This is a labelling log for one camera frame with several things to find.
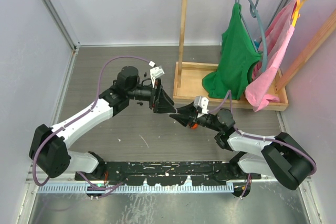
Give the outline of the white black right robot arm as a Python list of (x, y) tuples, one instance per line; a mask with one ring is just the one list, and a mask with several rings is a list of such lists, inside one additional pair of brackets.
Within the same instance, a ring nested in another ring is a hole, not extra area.
[(193, 104), (178, 108), (170, 115), (184, 127), (195, 125), (216, 131), (217, 145), (237, 155), (231, 159), (230, 172), (241, 179), (247, 174), (274, 177), (281, 185), (296, 190), (310, 175), (317, 171), (313, 158), (286, 132), (276, 136), (249, 134), (236, 127), (228, 109), (215, 114), (203, 114)]

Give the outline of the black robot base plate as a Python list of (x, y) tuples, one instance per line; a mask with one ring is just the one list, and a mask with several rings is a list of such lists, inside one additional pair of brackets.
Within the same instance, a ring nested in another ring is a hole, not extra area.
[(192, 186), (226, 185), (232, 179), (246, 180), (248, 174), (222, 161), (186, 162), (106, 162), (101, 174), (84, 173), (91, 182), (104, 180), (110, 185), (123, 182), (129, 186), (182, 186), (191, 179)]

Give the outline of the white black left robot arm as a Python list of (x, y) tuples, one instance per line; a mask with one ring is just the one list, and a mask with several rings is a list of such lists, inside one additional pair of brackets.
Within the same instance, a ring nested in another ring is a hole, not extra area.
[(50, 178), (64, 172), (82, 172), (93, 180), (101, 179), (107, 169), (105, 161), (94, 152), (73, 152), (70, 147), (92, 128), (119, 114), (131, 100), (148, 102), (154, 113), (175, 113), (174, 102), (161, 84), (163, 75), (162, 67), (152, 68), (151, 84), (144, 85), (136, 67), (123, 67), (113, 85), (85, 109), (51, 127), (40, 125), (35, 130), (29, 157)]

